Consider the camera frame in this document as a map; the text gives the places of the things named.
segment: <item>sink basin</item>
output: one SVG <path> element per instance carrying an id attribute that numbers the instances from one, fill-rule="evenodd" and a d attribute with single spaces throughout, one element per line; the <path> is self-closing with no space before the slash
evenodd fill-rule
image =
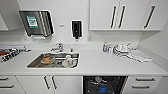
<path id="1" fill-rule="evenodd" d="M 62 62 L 66 60 L 66 56 L 70 55 L 71 58 L 74 60 L 75 65 L 68 67 L 74 68 L 77 67 L 78 64 L 78 53 L 43 53 L 40 54 L 34 61 L 32 61 L 27 67 L 28 68 L 66 68 L 62 65 Z M 54 58 L 54 62 L 52 64 L 43 64 L 41 60 L 45 56 L 50 56 L 50 58 Z"/>

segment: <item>open dishwasher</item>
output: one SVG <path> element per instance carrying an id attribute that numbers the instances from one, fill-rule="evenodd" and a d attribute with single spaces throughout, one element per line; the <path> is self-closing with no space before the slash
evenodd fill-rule
<path id="1" fill-rule="evenodd" d="M 127 76 L 83 76 L 83 94 L 121 94 Z"/>

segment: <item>sticker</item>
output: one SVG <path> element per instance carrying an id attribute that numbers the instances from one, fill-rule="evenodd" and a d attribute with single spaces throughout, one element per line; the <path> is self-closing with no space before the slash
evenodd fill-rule
<path id="1" fill-rule="evenodd" d="M 38 28 L 36 17 L 34 15 L 26 15 L 26 17 L 30 28 Z"/>

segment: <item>soap dispenser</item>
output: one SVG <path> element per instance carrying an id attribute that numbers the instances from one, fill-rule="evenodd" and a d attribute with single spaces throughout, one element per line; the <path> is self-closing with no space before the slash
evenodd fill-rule
<path id="1" fill-rule="evenodd" d="M 82 21 L 72 21 L 72 33 L 76 41 L 79 40 L 79 37 L 82 37 Z"/>

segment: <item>cleaning product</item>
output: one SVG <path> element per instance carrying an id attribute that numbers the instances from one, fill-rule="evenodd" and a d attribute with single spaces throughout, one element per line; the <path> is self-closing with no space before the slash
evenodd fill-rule
<path id="1" fill-rule="evenodd" d="M 107 52 L 107 42 L 105 42 L 103 45 L 103 52 Z"/>

